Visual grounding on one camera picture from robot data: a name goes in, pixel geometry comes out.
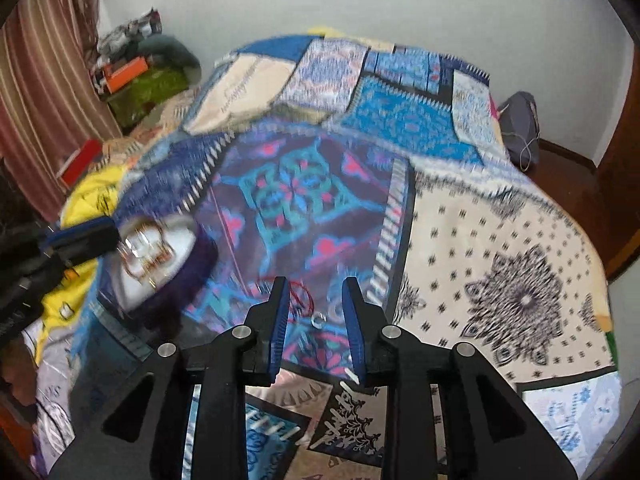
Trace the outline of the red beaded bangle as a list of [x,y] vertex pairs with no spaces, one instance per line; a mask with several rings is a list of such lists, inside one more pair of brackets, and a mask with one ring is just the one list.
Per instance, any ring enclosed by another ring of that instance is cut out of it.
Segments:
[[165,237],[162,222],[153,219],[137,221],[118,244],[122,267],[139,284],[148,283],[157,289],[157,272],[175,259],[175,249]]

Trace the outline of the yellow cartoon blanket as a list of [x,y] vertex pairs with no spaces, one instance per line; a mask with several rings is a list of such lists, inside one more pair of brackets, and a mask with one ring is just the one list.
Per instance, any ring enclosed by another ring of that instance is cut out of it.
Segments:
[[62,282],[42,298],[41,330],[36,341],[35,360],[41,361],[47,339],[54,330],[67,328],[76,321],[87,292],[96,275],[98,260],[87,256],[98,237],[108,233],[106,219],[118,204],[124,165],[108,165],[87,174],[74,188],[61,212],[60,230],[53,237],[53,247],[73,263]]

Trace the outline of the red small box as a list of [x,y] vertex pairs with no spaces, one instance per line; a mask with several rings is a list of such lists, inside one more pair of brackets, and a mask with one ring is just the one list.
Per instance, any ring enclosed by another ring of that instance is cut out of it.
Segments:
[[90,139],[68,156],[56,174],[64,188],[72,188],[101,152],[102,142]]

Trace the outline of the green patterned cloth pile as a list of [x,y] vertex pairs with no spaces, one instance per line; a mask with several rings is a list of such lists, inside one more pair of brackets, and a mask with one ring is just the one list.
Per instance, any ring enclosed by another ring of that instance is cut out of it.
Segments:
[[189,89],[183,70],[152,67],[106,99],[119,128],[130,131],[153,108]]

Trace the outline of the striped brown curtain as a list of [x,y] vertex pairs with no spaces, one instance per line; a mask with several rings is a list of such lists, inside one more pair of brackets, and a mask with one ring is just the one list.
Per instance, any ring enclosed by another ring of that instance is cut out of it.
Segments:
[[122,134],[91,82],[98,17],[99,0],[18,0],[1,27],[1,159],[47,220],[64,203],[66,157]]

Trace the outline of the orange box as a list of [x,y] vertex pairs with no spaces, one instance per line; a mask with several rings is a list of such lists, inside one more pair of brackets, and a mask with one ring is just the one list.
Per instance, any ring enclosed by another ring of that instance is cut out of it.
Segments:
[[125,63],[119,68],[115,68],[114,64],[104,67],[105,84],[108,92],[115,93],[134,78],[144,74],[149,69],[148,62],[142,56],[133,58],[130,62]]

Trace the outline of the blue patchwork bedspread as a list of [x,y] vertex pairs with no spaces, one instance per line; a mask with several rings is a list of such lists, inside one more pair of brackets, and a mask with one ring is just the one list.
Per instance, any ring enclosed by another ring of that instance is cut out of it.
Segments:
[[108,302],[106,263],[74,337],[84,430],[163,334],[211,341],[291,282],[283,370],[246,409],[253,479],[375,479],[384,390],[356,387],[341,287],[427,344],[480,350],[584,474],[620,404],[602,263],[510,161],[489,77],[452,56],[285,36],[214,69],[178,131],[122,181],[116,222],[190,214],[218,248],[157,330]]

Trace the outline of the grey clothes pile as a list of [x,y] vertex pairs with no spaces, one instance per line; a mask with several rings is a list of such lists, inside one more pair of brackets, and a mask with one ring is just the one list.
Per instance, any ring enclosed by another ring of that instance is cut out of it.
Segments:
[[202,78],[198,58],[180,40],[163,32],[160,12],[155,9],[107,32],[98,40],[96,52],[104,62],[130,62],[141,56],[149,66],[178,68],[191,87]]

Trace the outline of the grey bag on floor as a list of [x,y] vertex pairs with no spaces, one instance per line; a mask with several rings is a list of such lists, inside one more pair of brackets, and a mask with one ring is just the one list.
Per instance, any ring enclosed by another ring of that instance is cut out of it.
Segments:
[[539,162],[540,125],[532,94],[519,91],[498,108],[503,144],[511,162],[527,172]]

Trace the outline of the brown wooden door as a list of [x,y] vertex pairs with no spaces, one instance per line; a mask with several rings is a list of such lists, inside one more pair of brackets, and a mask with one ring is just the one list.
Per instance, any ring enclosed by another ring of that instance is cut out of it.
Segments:
[[639,49],[620,120],[597,170],[608,214],[608,248],[602,261],[614,280],[639,255]]

